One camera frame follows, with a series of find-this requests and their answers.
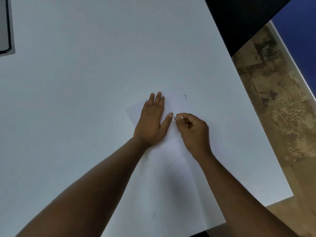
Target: person's left arm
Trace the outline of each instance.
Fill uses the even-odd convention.
[[[101,236],[145,151],[167,134],[173,114],[160,125],[164,97],[152,93],[134,136],[56,197],[16,237]]]

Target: stained floor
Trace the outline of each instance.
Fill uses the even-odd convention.
[[[268,209],[299,236],[316,237],[315,99],[271,23],[232,59],[294,193]],[[232,236],[226,224],[208,234]]]

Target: hand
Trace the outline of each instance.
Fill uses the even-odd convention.
[[[155,95],[152,93],[149,100],[145,102],[133,135],[133,137],[142,139],[148,147],[158,144],[166,136],[173,117],[173,113],[169,113],[160,125],[165,98],[161,97],[161,92],[158,92],[155,101],[154,98]]]
[[[212,155],[209,127],[205,121],[187,113],[177,114],[175,119],[185,147],[195,159],[201,155]]]

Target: blue surface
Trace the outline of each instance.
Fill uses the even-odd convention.
[[[272,21],[316,95],[316,0],[291,0]]]

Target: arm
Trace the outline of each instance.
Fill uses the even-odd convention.
[[[183,141],[200,164],[215,199],[238,237],[298,237],[259,203],[212,154],[207,124],[194,115],[176,116]]]
[[[144,104],[134,136],[64,190],[17,237],[101,236],[145,151],[162,140],[173,114],[160,126],[164,97]]]

